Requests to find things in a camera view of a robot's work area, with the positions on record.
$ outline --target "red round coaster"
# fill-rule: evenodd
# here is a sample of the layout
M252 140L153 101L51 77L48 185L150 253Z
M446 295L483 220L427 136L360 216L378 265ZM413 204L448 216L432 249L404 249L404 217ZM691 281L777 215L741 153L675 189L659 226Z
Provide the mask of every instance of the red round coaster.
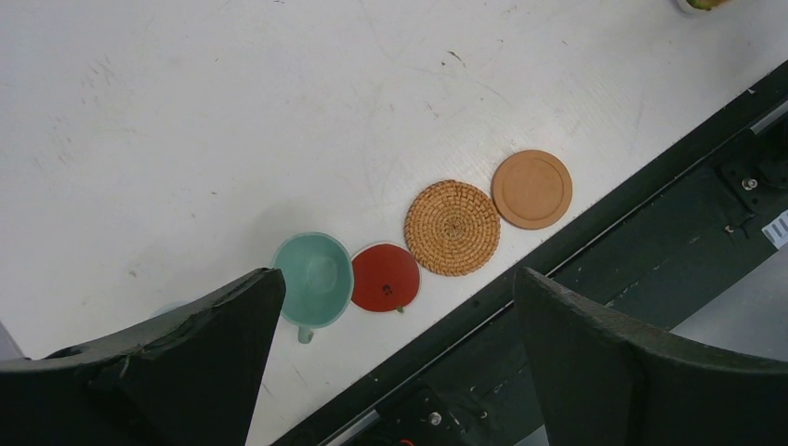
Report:
M353 303L367 311L401 310L418 294L421 274L407 250L390 243L363 249L353 258Z

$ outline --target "teal ceramic cup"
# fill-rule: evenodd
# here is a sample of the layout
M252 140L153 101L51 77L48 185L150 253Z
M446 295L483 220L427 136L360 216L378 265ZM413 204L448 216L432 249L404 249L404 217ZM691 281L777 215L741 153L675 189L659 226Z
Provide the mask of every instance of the teal ceramic cup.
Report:
M353 267L348 250L334 237L306 232L291 237L276 251L273 265L284 275L282 316L298 326L298 341L308 344L316 328L342 316L353 294Z

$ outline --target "coaster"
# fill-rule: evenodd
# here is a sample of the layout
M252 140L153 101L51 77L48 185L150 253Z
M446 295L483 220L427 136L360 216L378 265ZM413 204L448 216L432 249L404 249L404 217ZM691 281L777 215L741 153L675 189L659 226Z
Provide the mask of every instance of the coaster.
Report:
M353 303L375 313L402 312L418 295L421 274L411 253L391 243L364 248L353 257Z
M509 223L540 230L569 209L571 177L566 166L544 151L521 151L508 157L492 179L492 199Z
M405 218L405 241L416 261L444 276L464 276L484 266L500 237L493 201L459 181L426 188Z

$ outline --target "white label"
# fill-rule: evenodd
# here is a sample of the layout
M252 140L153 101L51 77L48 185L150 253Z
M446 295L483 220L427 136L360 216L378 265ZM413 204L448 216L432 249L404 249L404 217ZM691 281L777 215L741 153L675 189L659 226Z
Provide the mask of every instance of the white label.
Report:
M763 229L766 238L777 249L788 243L788 211L783 212Z

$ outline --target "woven rattan coaster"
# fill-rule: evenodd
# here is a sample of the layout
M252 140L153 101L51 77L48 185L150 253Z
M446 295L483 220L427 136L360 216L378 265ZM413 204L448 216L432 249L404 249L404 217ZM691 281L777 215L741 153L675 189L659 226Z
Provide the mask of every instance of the woven rattan coaster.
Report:
M464 276L484 266L500 236L493 201L459 181L426 188L405 218L405 241L416 261L444 276Z
M557 222L569 209L571 177L555 156L521 151L498 167L492 179L492 199L509 223L540 230Z

